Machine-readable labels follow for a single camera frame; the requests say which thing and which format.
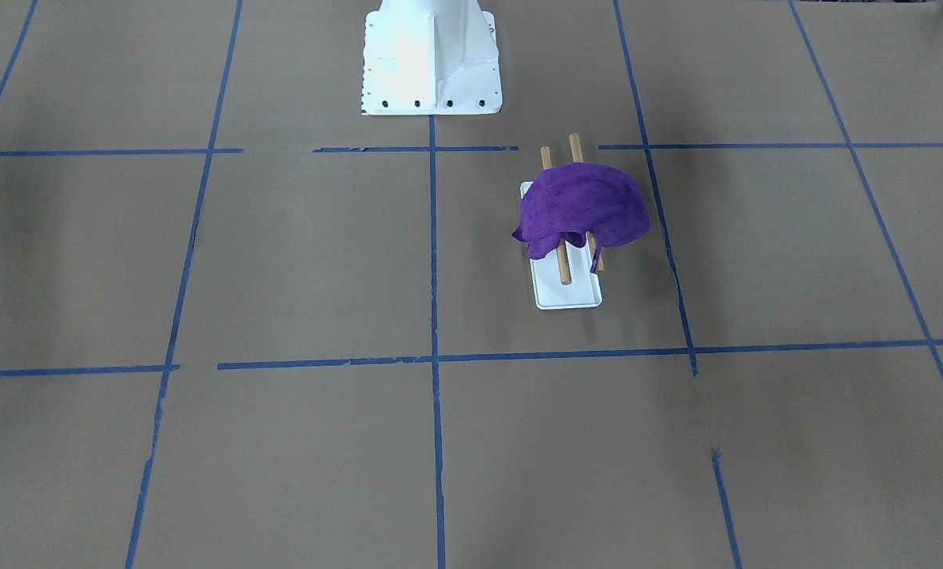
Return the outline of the purple towel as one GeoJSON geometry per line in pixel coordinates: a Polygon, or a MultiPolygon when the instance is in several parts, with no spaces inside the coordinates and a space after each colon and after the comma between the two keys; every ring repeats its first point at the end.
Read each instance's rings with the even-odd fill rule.
{"type": "Polygon", "coordinates": [[[651,213],[639,184],[625,171],[587,162],[545,169],[519,201],[519,224],[511,233],[526,255],[541,260],[564,241],[573,247],[594,238],[590,272],[602,252],[644,237],[651,213]]]}

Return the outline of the white rack base tray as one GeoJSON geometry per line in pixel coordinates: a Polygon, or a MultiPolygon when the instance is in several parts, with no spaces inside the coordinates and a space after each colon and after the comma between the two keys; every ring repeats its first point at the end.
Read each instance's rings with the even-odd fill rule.
{"type": "Polygon", "coordinates": [[[565,264],[569,282],[565,284],[560,271],[560,254],[552,249],[543,258],[529,257],[531,284],[535,306],[543,311],[584,309],[602,303],[600,277],[590,271],[593,264],[593,236],[587,235],[587,244],[577,247],[566,245],[565,264]]]}

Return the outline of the white pedestal column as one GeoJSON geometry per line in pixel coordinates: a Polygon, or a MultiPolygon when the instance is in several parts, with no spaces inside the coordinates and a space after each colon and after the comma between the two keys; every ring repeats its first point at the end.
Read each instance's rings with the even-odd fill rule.
{"type": "Polygon", "coordinates": [[[496,18],[478,1],[383,1],[365,16],[364,32],[363,115],[503,108],[496,18]]]}

